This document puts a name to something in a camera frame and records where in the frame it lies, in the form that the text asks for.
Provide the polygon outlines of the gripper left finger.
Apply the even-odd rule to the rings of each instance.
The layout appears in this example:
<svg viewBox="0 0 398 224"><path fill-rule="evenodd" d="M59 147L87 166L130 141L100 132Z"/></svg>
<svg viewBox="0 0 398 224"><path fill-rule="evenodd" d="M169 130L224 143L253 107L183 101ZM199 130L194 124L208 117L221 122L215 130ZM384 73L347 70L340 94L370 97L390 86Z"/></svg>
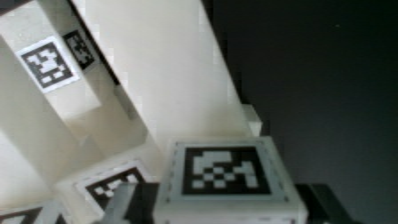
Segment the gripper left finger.
<svg viewBox="0 0 398 224"><path fill-rule="evenodd" d="M95 224L155 224L153 208L159 183L123 183Z"/></svg>

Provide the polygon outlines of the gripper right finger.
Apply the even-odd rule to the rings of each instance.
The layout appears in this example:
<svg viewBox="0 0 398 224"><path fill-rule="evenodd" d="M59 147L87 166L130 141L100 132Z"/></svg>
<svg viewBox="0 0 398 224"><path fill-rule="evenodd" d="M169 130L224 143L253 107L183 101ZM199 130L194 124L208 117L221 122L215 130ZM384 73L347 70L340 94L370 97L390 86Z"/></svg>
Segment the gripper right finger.
<svg viewBox="0 0 398 224"><path fill-rule="evenodd" d="M306 224L363 224L354 220L327 184L297 184L308 208Z"/></svg>

